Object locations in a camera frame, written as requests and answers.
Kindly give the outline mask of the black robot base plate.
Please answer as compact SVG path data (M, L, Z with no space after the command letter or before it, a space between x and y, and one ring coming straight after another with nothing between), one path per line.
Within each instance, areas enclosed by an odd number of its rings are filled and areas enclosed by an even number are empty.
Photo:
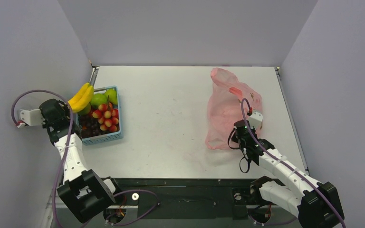
M118 178L117 203L103 217L124 224L136 210L144 219L271 218L272 203L256 196L252 179L141 179Z

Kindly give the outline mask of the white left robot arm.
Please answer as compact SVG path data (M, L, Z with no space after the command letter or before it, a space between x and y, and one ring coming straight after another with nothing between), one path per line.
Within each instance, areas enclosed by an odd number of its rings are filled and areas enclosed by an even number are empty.
M122 200L123 191L111 178L100 178L84 165L79 126L71 120L68 106L49 99L39 110L44 119L50 142L60 153L63 164L63 184L56 186L58 196L78 219L85 223Z

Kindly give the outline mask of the pink plastic bag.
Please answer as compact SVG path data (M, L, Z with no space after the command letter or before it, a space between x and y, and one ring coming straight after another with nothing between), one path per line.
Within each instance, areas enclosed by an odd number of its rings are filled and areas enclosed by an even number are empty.
M232 72L213 68L212 95L207 106L209 122L205 145L210 150L228 150L227 139L236 121L242 120L241 102L246 98L253 111L262 113L262 97Z

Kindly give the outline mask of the dark green fake lime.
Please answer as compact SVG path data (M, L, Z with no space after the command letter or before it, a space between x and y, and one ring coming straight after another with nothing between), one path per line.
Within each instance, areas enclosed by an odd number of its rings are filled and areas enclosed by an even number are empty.
M77 114L80 116L84 116L89 114L89 112L91 111L91 104L88 103L87 106L85 108L83 108L81 111L79 111Z

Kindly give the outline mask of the red fake fruit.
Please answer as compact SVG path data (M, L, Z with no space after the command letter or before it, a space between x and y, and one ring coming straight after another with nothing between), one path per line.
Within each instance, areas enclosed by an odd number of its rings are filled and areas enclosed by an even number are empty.
M98 109L92 111L91 116L93 128L98 134L120 131L119 110L111 102L100 104Z

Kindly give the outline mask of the yellow fake fruit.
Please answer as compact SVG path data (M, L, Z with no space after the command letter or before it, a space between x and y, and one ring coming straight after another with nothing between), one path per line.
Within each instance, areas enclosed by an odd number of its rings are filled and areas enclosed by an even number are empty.
M80 90L70 99L68 103L73 113L82 111L91 101L94 94L94 87L89 83L85 83Z

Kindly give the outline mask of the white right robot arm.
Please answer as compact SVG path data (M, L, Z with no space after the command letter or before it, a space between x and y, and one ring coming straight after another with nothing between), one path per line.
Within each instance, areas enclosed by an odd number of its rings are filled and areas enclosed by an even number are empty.
M268 170L281 183L263 176L249 190L253 202L271 202L292 214L303 228L345 227L345 216L336 187L322 183L288 161L276 147L258 139L249 121L234 123L229 140L238 144L243 159Z

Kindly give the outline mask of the green fake fruit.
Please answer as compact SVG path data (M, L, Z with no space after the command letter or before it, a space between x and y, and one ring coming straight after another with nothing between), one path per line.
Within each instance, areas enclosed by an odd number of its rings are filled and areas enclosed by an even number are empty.
M92 108L97 109L101 104L107 103L107 96L105 94L96 93L93 94L90 104Z

